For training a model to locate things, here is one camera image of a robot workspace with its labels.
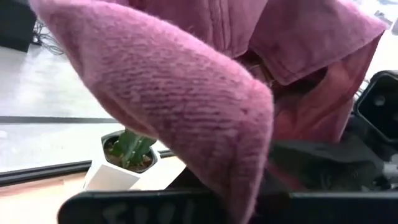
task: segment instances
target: pink fabric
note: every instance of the pink fabric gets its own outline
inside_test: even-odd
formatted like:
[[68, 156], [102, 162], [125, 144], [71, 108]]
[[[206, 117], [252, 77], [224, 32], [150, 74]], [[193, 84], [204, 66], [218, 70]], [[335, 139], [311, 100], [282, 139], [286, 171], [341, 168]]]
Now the pink fabric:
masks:
[[236, 223], [246, 223], [271, 138], [269, 89], [192, 35], [137, 10], [82, 0], [31, 5], [104, 109], [160, 139], [221, 196]]
[[[247, 223], [254, 208], [273, 102], [226, 56], [253, 51], [259, 60], [242, 65], [258, 77], [263, 65], [270, 71], [262, 81], [278, 93], [274, 139], [335, 142], [384, 30], [343, 0], [30, 3], [105, 110], [170, 147], [236, 223]], [[321, 80], [315, 88], [291, 90], [314, 76]]]

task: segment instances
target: white square planter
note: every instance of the white square planter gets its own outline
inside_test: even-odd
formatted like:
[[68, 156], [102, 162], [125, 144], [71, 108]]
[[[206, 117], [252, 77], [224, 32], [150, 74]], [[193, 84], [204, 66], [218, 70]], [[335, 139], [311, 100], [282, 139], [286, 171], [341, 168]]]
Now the white square planter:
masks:
[[[121, 131], [111, 133], [102, 137], [108, 139], [110, 136], [118, 136]], [[151, 148], [153, 160], [155, 161], [143, 173], [136, 173], [118, 167], [106, 160], [103, 148], [98, 149], [98, 154], [93, 159], [90, 169], [85, 177], [84, 190], [129, 190], [149, 169], [155, 169], [160, 164], [160, 154]]]

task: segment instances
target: cactus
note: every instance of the cactus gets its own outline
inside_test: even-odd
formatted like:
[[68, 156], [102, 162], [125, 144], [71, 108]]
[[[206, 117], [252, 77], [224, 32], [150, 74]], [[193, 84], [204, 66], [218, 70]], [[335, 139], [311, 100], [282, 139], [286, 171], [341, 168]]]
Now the cactus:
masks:
[[127, 169], [129, 166], [142, 163], [144, 156], [150, 152], [150, 147], [155, 142], [156, 140], [125, 129], [109, 153], [120, 158], [122, 168]]

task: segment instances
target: pink cloth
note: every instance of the pink cloth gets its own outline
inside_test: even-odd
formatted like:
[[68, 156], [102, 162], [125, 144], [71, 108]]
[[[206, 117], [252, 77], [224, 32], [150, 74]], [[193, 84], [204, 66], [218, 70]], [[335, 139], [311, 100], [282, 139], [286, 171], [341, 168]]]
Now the pink cloth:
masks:
[[[253, 213], [273, 128], [271, 92], [251, 75], [270, 71], [275, 139], [338, 141], [384, 30], [337, 0], [30, 3], [104, 109], [171, 148], [235, 223]], [[291, 90], [309, 77], [321, 81]]]

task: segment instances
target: wooden surface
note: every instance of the wooden surface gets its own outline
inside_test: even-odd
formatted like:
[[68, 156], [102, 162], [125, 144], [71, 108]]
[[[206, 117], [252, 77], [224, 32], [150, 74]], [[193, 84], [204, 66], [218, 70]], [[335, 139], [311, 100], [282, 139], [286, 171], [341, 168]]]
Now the wooden surface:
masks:
[[[164, 189], [185, 168], [176, 157], [161, 160], [135, 189]], [[38, 180], [0, 188], [1, 224], [56, 224], [58, 209], [64, 201], [81, 191], [85, 173]]]

